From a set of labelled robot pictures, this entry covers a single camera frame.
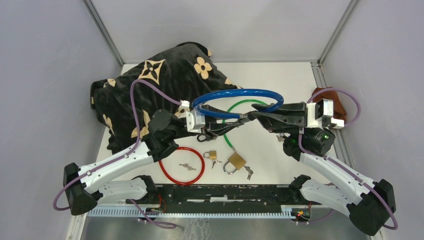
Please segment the black Kajing padlock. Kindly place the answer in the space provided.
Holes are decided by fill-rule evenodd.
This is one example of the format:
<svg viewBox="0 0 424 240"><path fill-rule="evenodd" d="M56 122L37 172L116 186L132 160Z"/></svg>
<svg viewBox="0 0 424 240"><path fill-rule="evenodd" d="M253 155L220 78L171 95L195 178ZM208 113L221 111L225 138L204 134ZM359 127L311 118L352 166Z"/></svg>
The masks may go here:
<svg viewBox="0 0 424 240"><path fill-rule="evenodd" d="M197 137L196 137L196 140L197 140L199 143L210 142L210 141L213 141L213 140L215 140L215 139L216 139L216 137L215 137L215 136L210 135L210 134L206 134L206 133L199 134L199 135L197 135Z"/></svg>

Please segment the blue cable lock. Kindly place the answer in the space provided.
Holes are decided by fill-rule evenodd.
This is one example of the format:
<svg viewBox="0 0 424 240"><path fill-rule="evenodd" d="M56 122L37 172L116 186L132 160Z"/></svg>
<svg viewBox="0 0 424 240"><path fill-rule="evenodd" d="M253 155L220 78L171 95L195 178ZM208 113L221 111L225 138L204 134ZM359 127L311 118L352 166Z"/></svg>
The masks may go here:
<svg viewBox="0 0 424 240"><path fill-rule="evenodd" d="M208 101L221 99L221 98L234 98L234 97L266 97L276 100L276 103L264 110L261 110L265 113L271 113L284 104L284 98L281 94L266 90L266 89L255 89L255 88L241 88L241 89L228 89L220 90L215 92L210 92L202 96L197 97L193 102L193 108L196 111L199 111L201 114L217 119L240 119L241 114L238 113L227 113L227 112L217 112L211 111L202 108L202 105Z"/></svg>

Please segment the small brass padlock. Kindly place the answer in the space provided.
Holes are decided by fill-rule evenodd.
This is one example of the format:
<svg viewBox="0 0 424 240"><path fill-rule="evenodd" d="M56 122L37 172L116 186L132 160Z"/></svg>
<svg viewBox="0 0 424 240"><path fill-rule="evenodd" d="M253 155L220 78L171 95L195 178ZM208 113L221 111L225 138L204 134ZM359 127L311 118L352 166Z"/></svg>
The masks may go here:
<svg viewBox="0 0 424 240"><path fill-rule="evenodd" d="M210 150L203 153L203 157L210 160L216 160L217 159L217 151L216 150Z"/></svg>

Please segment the large brass padlock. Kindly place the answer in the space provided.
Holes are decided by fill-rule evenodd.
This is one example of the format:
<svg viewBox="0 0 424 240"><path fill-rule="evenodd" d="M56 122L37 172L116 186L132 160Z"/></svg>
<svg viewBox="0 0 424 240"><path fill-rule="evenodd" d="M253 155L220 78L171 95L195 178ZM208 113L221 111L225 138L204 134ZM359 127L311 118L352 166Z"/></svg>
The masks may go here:
<svg viewBox="0 0 424 240"><path fill-rule="evenodd" d="M246 161L237 152L234 152L224 163L223 172L227 175L232 175L246 165Z"/></svg>

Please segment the red lock keys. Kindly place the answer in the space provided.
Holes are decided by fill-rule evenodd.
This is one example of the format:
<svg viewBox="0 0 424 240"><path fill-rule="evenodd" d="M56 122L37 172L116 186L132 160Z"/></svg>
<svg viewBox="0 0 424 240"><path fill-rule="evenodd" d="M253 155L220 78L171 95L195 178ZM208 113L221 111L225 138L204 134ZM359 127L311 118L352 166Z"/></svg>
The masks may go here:
<svg viewBox="0 0 424 240"><path fill-rule="evenodd" d="M196 168L190 166L188 163L180 163L179 165L186 168L188 171L196 171L197 170Z"/></svg>

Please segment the large padlock keys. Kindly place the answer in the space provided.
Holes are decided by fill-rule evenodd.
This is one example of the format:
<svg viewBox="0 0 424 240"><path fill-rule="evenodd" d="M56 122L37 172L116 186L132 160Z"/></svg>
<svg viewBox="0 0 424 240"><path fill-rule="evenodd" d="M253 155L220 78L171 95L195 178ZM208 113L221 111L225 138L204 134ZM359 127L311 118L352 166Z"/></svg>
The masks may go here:
<svg viewBox="0 0 424 240"><path fill-rule="evenodd" d="M247 179L250 181L254 171L249 166L244 166L244 169L247 171Z"/></svg>

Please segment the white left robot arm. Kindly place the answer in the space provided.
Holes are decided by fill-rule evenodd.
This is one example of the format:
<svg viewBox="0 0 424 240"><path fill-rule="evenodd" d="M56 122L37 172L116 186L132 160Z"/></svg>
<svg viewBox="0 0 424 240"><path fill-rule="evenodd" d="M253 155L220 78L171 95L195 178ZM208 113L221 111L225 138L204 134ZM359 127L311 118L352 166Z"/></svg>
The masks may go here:
<svg viewBox="0 0 424 240"><path fill-rule="evenodd" d="M116 179L134 169L157 163L179 148L176 139L204 135L222 136L247 121L247 114L197 108L177 117L166 109L157 110L147 124L148 134L112 156L88 165L70 163L64 167L63 189L71 215L78 216L107 200L142 200L150 204L158 191L150 176L133 180Z"/></svg>

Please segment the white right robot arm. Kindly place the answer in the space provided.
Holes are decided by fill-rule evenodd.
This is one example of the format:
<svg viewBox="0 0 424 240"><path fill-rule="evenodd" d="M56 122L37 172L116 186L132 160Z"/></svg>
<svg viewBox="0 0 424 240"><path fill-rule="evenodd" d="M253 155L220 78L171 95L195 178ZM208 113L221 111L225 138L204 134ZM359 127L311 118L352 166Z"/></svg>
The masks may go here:
<svg viewBox="0 0 424 240"><path fill-rule="evenodd" d="M282 134L284 153L314 169L327 180L320 183L300 175L290 184L289 199L295 204L310 201L322 204L347 216L366 235L374 236L395 218L396 201L393 186L385 179L375 181L352 169L329 151L335 141L331 128L342 128L344 122L334 118L334 103L318 102L284 104L279 108L254 104L247 114L270 133Z"/></svg>

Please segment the brown crumpled cloth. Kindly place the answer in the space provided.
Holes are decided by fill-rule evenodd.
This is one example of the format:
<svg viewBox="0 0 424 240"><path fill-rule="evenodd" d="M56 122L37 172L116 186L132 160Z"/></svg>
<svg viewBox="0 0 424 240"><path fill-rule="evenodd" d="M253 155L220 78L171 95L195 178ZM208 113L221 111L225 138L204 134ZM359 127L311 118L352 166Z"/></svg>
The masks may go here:
<svg viewBox="0 0 424 240"><path fill-rule="evenodd" d="M347 122L347 112L342 105L342 102L339 98L339 95L336 91L326 91L318 94L316 97L312 99L312 102L317 103L321 99L333 100L334 113L333 117L335 119L343 120L345 123Z"/></svg>

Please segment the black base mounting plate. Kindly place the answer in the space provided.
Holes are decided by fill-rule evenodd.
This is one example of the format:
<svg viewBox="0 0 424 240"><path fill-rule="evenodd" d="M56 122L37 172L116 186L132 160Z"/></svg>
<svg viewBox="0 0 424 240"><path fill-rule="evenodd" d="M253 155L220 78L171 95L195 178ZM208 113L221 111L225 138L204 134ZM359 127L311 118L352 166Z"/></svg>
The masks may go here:
<svg viewBox="0 0 424 240"><path fill-rule="evenodd" d="M289 185L157 185L139 205L159 205L166 213L256 214L279 213L285 206L309 206L299 190Z"/></svg>

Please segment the black floral patterned cloth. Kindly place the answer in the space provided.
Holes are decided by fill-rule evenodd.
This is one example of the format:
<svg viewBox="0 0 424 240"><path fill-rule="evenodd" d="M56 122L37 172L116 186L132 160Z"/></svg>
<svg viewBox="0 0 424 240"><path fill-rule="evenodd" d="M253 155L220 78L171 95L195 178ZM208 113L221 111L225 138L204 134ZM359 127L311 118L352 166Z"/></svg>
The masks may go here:
<svg viewBox="0 0 424 240"><path fill-rule="evenodd" d="M213 64L211 55L200 43L183 42L118 77L94 81L90 106L109 129L107 149L116 154L134 144L138 136L147 135L147 124L157 110L179 116L178 105L135 80L146 81L177 102L193 102L207 93L238 89Z"/></svg>

